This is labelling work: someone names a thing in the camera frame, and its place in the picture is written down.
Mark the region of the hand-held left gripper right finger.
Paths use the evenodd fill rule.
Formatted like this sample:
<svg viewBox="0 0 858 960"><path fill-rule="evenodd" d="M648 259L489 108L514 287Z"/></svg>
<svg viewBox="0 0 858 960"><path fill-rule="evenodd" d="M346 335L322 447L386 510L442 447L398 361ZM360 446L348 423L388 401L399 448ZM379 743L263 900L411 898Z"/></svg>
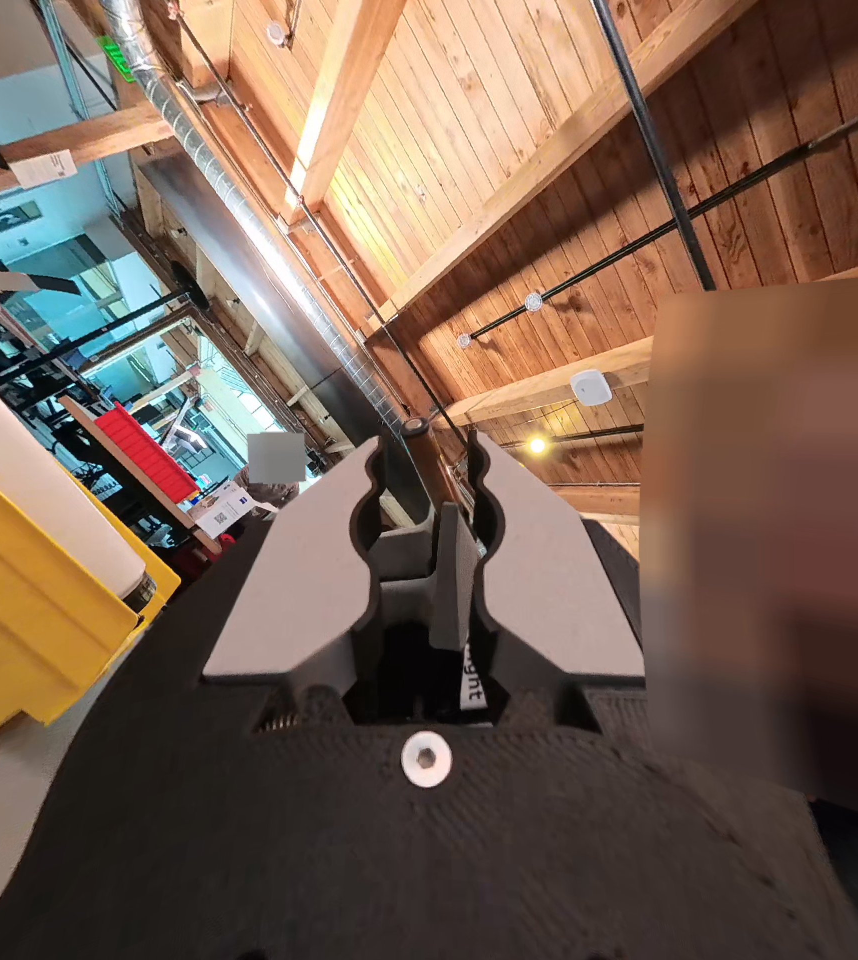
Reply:
<svg viewBox="0 0 858 960"><path fill-rule="evenodd" d="M555 702L580 687L643 690L638 562L486 434L468 443L485 551L469 639L481 678Z"/></svg>

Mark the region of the yellow plastic bin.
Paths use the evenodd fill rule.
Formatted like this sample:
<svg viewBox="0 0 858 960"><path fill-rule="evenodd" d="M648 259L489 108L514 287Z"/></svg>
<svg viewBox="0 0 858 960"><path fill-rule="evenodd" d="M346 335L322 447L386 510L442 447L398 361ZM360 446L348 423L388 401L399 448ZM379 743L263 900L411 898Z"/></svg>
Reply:
<svg viewBox="0 0 858 960"><path fill-rule="evenodd" d="M152 626L182 584L62 472L144 561L155 591L134 611L0 492L0 727L21 714L51 724Z"/></svg>

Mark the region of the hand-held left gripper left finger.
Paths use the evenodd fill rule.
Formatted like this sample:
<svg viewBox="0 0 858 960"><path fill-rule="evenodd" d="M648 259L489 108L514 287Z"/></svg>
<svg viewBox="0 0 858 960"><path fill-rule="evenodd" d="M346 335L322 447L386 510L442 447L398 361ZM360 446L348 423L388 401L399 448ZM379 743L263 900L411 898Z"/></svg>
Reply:
<svg viewBox="0 0 858 960"><path fill-rule="evenodd" d="M202 677L346 694L384 650L371 556L382 533L385 442L364 441L270 523Z"/></svg>

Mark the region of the green exit sign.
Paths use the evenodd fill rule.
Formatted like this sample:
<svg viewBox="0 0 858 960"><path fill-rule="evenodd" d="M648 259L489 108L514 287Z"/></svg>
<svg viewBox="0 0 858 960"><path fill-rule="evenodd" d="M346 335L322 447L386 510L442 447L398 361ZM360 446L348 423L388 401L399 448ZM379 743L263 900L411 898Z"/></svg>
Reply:
<svg viewBox="0 0 858 960"><path fill-rule="evenodd" d="M99 34L96 37L96 41L121 79L126 84L133 85L136 82L135 77L119 44L110 35L105 33Z"/></svg>

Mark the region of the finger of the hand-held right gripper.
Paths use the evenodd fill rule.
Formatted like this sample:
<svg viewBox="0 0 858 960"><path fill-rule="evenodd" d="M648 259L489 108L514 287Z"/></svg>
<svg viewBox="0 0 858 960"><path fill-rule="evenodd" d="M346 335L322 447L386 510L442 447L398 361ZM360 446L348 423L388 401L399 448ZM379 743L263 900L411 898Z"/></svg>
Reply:
<svg viewBox="0 0 858 960"><path fill-rule="evenodd" d="M461 654L467 645L475 569L476 539L455 503L445 503L437 522L435 569L430 577L429 642L436 650Z"/></svg>
<svg viewBox="0 0 858 960"><path fill-rule="evenodd" d="M435 533L431 525L398 528L381 534L368 550L379 583L426 579L435 571Z"/></svg>

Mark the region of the silver ceiling duct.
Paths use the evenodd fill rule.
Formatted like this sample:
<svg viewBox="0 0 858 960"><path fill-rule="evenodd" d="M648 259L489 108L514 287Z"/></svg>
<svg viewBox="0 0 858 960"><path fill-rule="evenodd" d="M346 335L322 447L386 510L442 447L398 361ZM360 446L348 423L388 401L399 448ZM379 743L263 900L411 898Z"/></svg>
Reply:
<svg viewBox="0 0 858 960"><path fill-rule="evenodd" d="M354 443L378 431L397 439L407 418L375 362L312 279L295 269L286 243L214 152L163 66L138 2L100 2L135 83L179 144L147 163L146 177L193 236L264 334Z"/></svg>

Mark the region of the red plastic bin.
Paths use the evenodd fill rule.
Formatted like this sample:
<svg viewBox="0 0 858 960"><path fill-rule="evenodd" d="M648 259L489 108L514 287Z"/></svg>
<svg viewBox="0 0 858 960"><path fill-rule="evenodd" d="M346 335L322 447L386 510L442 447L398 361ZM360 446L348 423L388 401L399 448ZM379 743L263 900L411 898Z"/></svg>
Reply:
<svg viewBox="0 0 858 960"><path fill-rule="evenodd" d="M173 503L190 500L198 493L194 478L121 404L116 403L112 410L96 417L95 425Z"/></svg>

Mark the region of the white roll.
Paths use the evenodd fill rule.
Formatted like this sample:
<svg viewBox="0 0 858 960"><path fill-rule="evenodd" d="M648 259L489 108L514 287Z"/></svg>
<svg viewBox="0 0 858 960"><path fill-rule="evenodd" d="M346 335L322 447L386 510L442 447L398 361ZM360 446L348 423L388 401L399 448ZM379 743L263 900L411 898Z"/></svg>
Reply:
<svg viewBox="0 0 858 960"><path fill-rule="evenodd" d="M136 614L156 584L136 550L0 399L0 494Z"/></svg>

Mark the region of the long wooden desk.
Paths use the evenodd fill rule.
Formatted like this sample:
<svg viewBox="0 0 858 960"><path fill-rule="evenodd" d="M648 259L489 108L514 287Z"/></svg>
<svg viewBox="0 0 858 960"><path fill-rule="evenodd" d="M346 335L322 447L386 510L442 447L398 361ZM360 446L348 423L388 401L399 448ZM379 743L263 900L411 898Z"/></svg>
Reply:
<svg viewBox="0 0 858 960"><path fill-rule="evenodd" d="M125 471L132 480L138 484L148 496L152 497L159 506L170 516L175 524L185 528L199 543L209 550L213 555L219 556L222 553L222 545L211 536L207 535L195 522L191 520L188 513L182 510L177 504L168 498L157 484L135 463L119 446L109 438L96 425L95 418L85 410L80 404L70 398L68 395L61 395L57 398L58 404L63 407L66 413L79 425L83 432L101 446L118 464L119 468Z"/></svg>

